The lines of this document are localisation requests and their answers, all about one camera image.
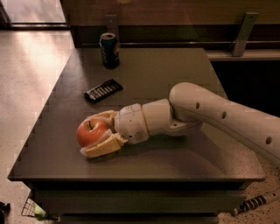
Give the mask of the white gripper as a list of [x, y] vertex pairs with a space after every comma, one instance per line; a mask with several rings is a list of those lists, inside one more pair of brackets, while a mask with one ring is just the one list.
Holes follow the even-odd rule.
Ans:
[[119, 151], [125, 143], [139, 144], [149, 139], [144, 112], [140, 104], [114, 110], [103, 111], [88, 117], [104, 121], [110, 128], [101, 138], [88, 146], [82, 147], [80, 153], [88, 158], [97, 158]]

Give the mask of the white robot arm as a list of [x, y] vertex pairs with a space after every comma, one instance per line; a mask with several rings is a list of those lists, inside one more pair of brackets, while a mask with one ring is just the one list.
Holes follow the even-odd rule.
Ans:
[[279, 117], [229, 101], [189, 82], [175, 85], [167, 99], [91, 115], [79, 125], [76, 137], [80, 152], [97, 158], [154, 135], [188, 135], [203, 123], [224, 131], [268, 160], [280, 162]]

